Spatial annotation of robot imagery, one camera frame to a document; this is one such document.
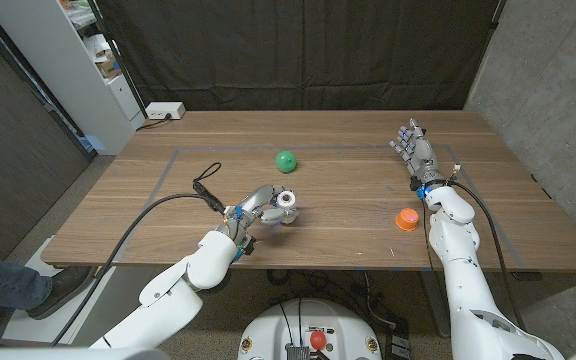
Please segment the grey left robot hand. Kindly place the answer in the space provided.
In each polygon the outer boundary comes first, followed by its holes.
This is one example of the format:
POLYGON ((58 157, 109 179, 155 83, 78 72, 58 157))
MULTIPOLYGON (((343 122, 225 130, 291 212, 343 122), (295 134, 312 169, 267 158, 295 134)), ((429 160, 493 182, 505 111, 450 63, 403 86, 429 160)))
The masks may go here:
POLYGON ((226 234, 239 248, 251 241, 248 227, 259 220, 262 224, 290 224, 299 215, 296 194, 282 185, 263 185, 246 196, 238 205, 224 210, 224 223, 217 230, 226 234))

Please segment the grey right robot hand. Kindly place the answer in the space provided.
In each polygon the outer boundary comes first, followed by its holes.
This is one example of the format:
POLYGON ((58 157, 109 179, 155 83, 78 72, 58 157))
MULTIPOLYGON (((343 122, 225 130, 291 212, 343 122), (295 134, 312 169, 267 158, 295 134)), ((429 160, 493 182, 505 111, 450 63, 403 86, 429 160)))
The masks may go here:
POLYGON ((432 145, 414 118, 409 120, 408 127, 402 126, 398 130, 396 139, 389 145, 404 161, 410 174, 419 179, 428 191, 444 185, 445 178, 440 173, 432 145))

